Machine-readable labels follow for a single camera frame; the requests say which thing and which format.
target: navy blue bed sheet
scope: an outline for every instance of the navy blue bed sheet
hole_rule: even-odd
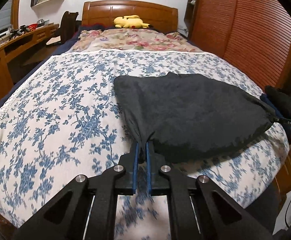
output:
[[[41,67],[51,56],[55,56],[55,55],[61,55],[62,53],[67,52],[79,39],[79,35],[81,33],[81,31],[83,30],[108,30],[108,29],[115,29],[114,26],[111,27],[105,27],[102,24],[94,24],[92,26],[80,26],[78,29],[78,32],[73,36],[72,39],[68,40],[65,44],[61,45],[60,47],[58,47],[49,57],[47,57],[45,60],[43,60],[40,64],[38,64],[35,68],[33,68],[33,70],[31,70],[23,79],[21,79],[17,84],[15,84],[13,86],[13,88],[10,90],[10,92],[3,97],[0,100],[0,108],[4,105],[4,103],[9,99],[9,97],[23,84],[23,82],[25,82],[29,76],[31,76],[39,67]]]

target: blue flower pattern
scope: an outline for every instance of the blue flower pattern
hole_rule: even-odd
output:
[[[53,56],[0,109],[0,213],[19,227],[77,174],[95,176],[116,165],[131,138],[114,78],[168,72],[200,73],[262,93],[210,53],[103,49]],[[287,150],[284,130],[274,124],[238,153],[175,167],[209,176],[246,207],[271,183]],[[137,194],[118,197],[115,239],[170,239],[166,197],[146,193],[144,167],[139,176]]]

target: wooden window frame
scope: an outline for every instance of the wooden window frame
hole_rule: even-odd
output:
[[[19,5],[20,0],[12,0],[11,24],[14,29],[19,28]]]

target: triangular cutout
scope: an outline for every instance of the triangular cutout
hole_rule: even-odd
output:
[[[72,191],[69,191],[44,214],[44,218],[56,225],[60,224],[71,198]]]
[[[217,206],[221,219],[225,225],[237,222],[242,219],[241,214],[236,211],[223,197],[216,191],[212,192],[212,198]]]

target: pink rose pattern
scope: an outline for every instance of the pink rose pattern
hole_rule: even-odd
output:
[[[177,32],[164,35],[148,29],[111,29],[104,32],[82,31],[79,37],[80,41],[77,41],[69,52],[100,49],[202,52]]]

